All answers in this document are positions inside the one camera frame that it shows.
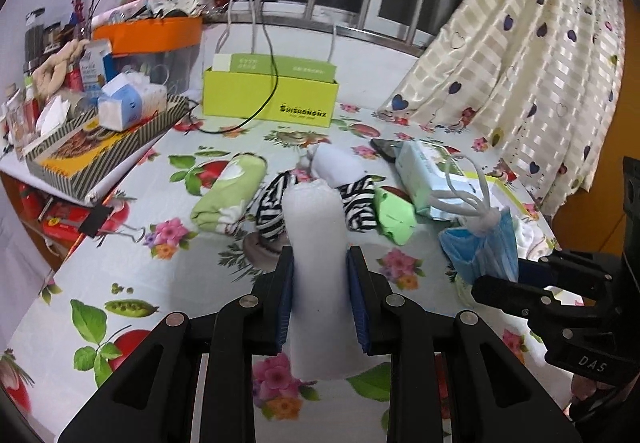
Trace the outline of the person's right hand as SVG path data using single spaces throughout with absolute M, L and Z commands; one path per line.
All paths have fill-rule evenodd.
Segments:
M 601 390 L 608 390 L 610 386 L 602 382 L 596 382 L 589 378 L 574 375 L 570 383 L 570 392 L 572 399 L 570 400 L 570 408 L 568 409 L 568 417 L 573 421 L 577 421 L 584 417 L 590 410 L 593 397 Z

